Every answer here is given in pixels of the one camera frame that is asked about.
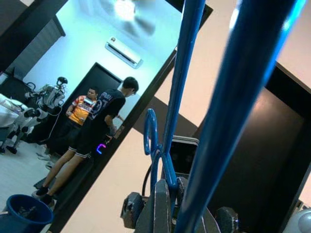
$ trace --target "white floor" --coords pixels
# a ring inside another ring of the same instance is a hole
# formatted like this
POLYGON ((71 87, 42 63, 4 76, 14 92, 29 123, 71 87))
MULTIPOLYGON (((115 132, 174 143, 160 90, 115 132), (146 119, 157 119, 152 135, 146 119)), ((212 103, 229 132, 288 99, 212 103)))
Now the white floor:
POLYGON ((47 161, 37 159, 36 152, 42 152, 42 147, 21 142, 17 154, 0 154, 0 210, 11 195, 31 195, 34 184, 48 174, 47 161))

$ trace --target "ceiling light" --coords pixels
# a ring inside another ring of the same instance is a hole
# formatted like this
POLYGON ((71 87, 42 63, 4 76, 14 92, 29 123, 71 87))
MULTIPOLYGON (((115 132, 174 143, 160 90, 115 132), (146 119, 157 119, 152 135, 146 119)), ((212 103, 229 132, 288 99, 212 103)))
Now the ceiling light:
POLYGON ((135 16, 135 4, 131 0, 117 0, 115 12, 123 20, 131 21, 135 16))

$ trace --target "beige wall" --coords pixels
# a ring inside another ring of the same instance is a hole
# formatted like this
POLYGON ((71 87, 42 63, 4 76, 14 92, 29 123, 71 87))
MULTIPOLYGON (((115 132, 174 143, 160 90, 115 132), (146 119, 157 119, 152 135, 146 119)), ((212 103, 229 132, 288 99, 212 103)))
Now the beige wall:
MULTIPOLYGON (((180 114, 197 126, 201 123, 209 104, 235 2, 234 0, 208 2, 214 11, 201 29, 195 44, 180 114)), ((311 61, 310 16, 309 1, 278 60, 309 87, 311 87, 311 71, 308 67, 311 61)), ((156 97, 165 103, 168 103, 171 82, 172 73, 156 93, 156 97)), ((132 232, 122 226, 119 218, 121 205, 131 191, 141 191, 141 184, 149 164, 150 158, 143 153, 142 135, 132 129, 62 232, 132 232)), ((311 185, 305 192, 311 194, 311 185)))

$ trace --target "humanoid robot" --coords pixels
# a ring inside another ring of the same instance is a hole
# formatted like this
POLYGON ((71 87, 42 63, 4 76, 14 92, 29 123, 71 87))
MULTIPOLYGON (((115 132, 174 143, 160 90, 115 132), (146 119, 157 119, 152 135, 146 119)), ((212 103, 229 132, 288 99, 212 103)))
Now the humanoid robot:
POLYGON ((59 77, 55 86, 46 84, 38 91, 31 91, 25 94, 26 98, 37 98, 36 104, 38 108, 27 108, 19 114, 9 127, 7 138, 0 147, 0 153, 4 153, 5 148, 7 148, 11 153, 16 154, 23 135, 29 134, 33 127, 40 124, 55 107, 62 105, 67 83, 66 78, 59 77), (15 135, 17 138, 14 145, 8 146, 8 143, 15 135))

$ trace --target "blue bin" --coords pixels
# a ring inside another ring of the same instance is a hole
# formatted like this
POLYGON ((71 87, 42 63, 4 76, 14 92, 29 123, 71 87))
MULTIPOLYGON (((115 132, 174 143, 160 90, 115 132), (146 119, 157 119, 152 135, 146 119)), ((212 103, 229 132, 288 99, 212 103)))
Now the blue bin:
POLYGON ((10 196, 5 210, 8 214, 0 215, 0 233, 40 233, 53 221, 53 212, 46 204, 26 195, 10 196), (37 214, 33 220, 17 214, 20 207, 30 210, 34 206, 37 214))

